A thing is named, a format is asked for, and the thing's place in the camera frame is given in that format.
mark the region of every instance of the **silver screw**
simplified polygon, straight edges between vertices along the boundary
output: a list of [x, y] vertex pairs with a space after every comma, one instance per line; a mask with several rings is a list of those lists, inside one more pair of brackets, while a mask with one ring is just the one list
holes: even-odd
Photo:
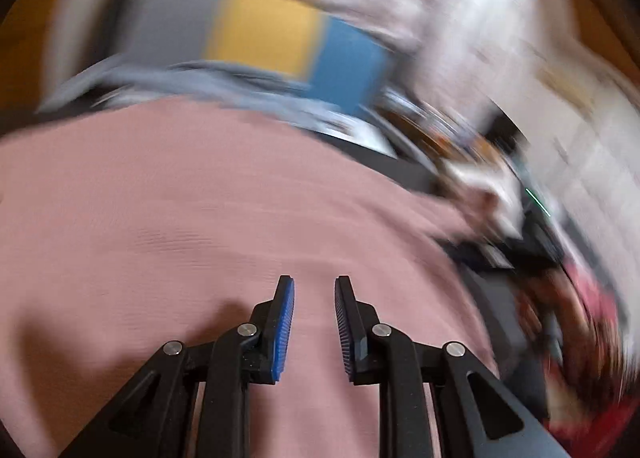
[[177, 355], [182, 351], [182, 344], [178, 341], [168, 342], [162, 347], [162, 351], [167, 355]]
[[460, 343], [447, 344], [447, 353], [452, 357], [462, 357], [466, 352], [465, 346]]
[[242, 337], [251, 337], [251, 335], [255, 335], [258, 332], [255, 324], [244, 323], [238, 327], [238, 333], [242, 335]]
[[391, 335], [391, 326], [388, 324], [376, 324], [371, 331], [373, 335], [377, 335], [378, 337], [388, 337]]

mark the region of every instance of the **pink tablecloth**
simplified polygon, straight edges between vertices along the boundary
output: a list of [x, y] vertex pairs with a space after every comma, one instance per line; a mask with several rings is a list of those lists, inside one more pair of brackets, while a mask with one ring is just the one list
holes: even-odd
[[211, 340], [296, 281], [287, 365], [252, 391], [257, 457], [377, 454], [375, 388], [349, 384], [334, 279], [416, 341], [492, 366], [472, 300], [430, 236], [468, 234], [287, 125], [180, 99], [0, 144], [0, 418], [55, 456], [162, 343]]

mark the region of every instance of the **green light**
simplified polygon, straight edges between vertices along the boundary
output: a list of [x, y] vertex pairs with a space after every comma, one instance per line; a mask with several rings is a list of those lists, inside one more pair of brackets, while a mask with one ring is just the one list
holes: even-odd
[[549, 211], [545, 209], [545, 206], [544, 206], [542, 203], [540, 203], [540, 200], [539, 200], [539, 199], [537, 199], [537, 198], [533, 195], [533, 193], [532, 193], [529, 189], [527, 189], [526, 187], [525, 187], [525, 190], [529, 193], [529, 196], [531, 196], [534, 200], [536, 200], [536, 203], [537, 203], [538, 205], [540, 205], [540, 208], [541, 208], [541, 209], [545, 212], [545, 214], [546, 214], [547, 216], [549, 216], [549, 218], [550, 218], [550, 217], [551, 217], [551, 214], [549, 214]]

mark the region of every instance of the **metal pin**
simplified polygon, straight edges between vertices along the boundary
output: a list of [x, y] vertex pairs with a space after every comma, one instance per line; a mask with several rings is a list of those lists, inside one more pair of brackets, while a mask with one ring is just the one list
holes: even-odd
[[162, 347], [162, 351], [167, 355], [177, 355], [182, 351], [182, 343], [178, 341], [168, 342]]
[[460, 343], [449, 343], [446, 349], [452, 357], [462, 357], [466, 352], [465, 346]]
[[391, 326], [388, 324], [376, 324], [371, 331], [373, 335], [377, 335], [378, 337], [388, 337], [391, 335]]
[[258, 332], [255, 324], [244, 323], [238, 327], [238, 333], [242, 335], [242, 337], [251, 337], [251, 335], [255, 335]]

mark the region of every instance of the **pink fabric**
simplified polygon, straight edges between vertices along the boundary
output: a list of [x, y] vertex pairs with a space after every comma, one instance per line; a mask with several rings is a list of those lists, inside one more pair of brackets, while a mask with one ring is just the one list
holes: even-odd
[[349, 384], [334, 279], [417, 341], [493, 367], [472, 300], [430, 236], [465, 235], [412, 195], [253, 112], [180, 99], [0, 144], [0, 418], [49, 458], [159, 346], [201, 343], [296, 281], [282, 381], [252, 386], [257, 457], [377, 454], [376, 388]]

